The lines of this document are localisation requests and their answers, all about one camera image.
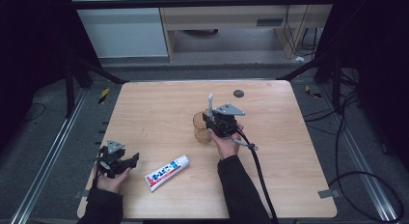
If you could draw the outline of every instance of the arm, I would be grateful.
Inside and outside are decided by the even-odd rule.
[[[78,224],[120,224],[123,220],[123,196],[118,194],[121,184],[129,177],[130,168],[115,179],[100,175],[96,187],[90,189],[84,216]]]
[[[218,173],[232,224],[271,223],[256,187],[237,156],[240,146],[232,139],[240,140],[240,136],[236,133],[231,138],[221,139],[212,131],[210,133],[222,158]]]

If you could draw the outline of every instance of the wooden table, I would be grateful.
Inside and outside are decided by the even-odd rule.
[[[242,90],[243,98],[233,91]],[[228,218],[217,175],[219,154],[213,142],[199,143],[193,116],[230,102],[246,112],[236,117],[255,143],[268,192],[279,218],[333,217],[332,198],[320,199],[328,189],[290,84],[286,81],[138,82],[123,85],[102,143],[125,143],[123,159],[140,153],[138,166],[122,187],[124,218]],[[190,165],[153,193],[144,176],[186,154]],[[249,150],[239,157],[259,191],[266,209],[255,162]],[[87,188],[91,187],[90,175]],[[78,216],[87,202],[82,199]]]

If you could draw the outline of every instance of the black horizontal bar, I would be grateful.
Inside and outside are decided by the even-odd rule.
[[[334,4],[336,1],[340,0],[119,0],[75,1],[72,3],[53,3],[51,6],[76,10],[100,10],[220,6],[324,5]]]

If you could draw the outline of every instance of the person's left hand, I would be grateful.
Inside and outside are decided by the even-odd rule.
[[[96,171],[96,163],[94,164],[93,167],[94,173]],[[118,177],[114,179],[110,179],[105,177],[102,172],[98,172],[98,174],[102,174],[98,177],[98,182],[96,184],[96,188],[113,192],[113,193],[118,193],[120,191],[121,184],[129,178],[129,173],[130,173],[131,168],[127,168],[122,174],[120,174]]]

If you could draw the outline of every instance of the floor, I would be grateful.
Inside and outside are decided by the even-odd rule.
[[[313,32],[309,32],[300,51],[311,47]],[[311,55],[304,56],[304,63],[311,60]],[[271,29],[260,30],[219,30],[215,35],[180,31],[177,34],[175,58],[166,64],[141,64],[133,67],[106,67],[109,72],[131,81],[146,80],[213,80],[213,79],[274,79],[283,76],[303,62],[295,58],[287,59],[281,51],[280,44]],[[329,115],[314,120],[332,111],[328,102],[331,82],[315,85],[312,81],[314,70],[309,70],[294,79],[291,84],[306,124],[312,137],[314,147],[327,181],[335,176],[335,153],[339,155],[340,172],[359,170],[357,156],[362,155],[365,166],[385,180],[396,191],[399,201],[407,207],[409,204],[409,174],[399,159],[393,154],[383,154],[377,133],[368,120],[365,109],[358,98],[353,98],[345,109],[347,126],[342,130],[338,150],[336,151],[337,131],[340,116]],[[76,209],[79,200],[75,194],[85,186],[89,177],[95,153],[103,137],[104,129],[109,122],[121,85],[115,85],[99,75],[93,74],[94,84],[91,90],[82,90],[75,85],[78,98],[84,96],[78,116],[69,128],[69,135],[61,139],[62,148],[56,151],[55,161],[50,161],[50,170],[39,175],[45,180],[32,198],[35,204],[29,207],[28,223],[75,223]],[[110,93],[103,104],[98,104],[101,91],[110,88]],[[27,114],[26,122],[8,144],[9,151],[0,158],[0,223],[10,223],[17,209],[23,203],[28,191],[32,191],[32,182],[45,159],[48,159],[54,140],[64,126],[65,84],[58,81],[37,91],[34,104]],[[342,86],[343,94],[353,92],[353,88]],[[384,194],[370,191],[372,182],[362,176],[351,176],[342,179],[344,196],[370,216],[379,217],[382,208],[376,205],[375,198],[387,198],[390,203],[384,208],[392,207],[399,214],[399,203],[387,187],[381,185]],[[328,220],[301,219],[301,223],[373,223],[373,220],[355,211],[344,196],[335,198],[339,213]],[[125,220],[136,223],[137,220]],[[294,220],[281,220],[281,223],[292,223]],[[409,223],[405,214],[400,223]]]

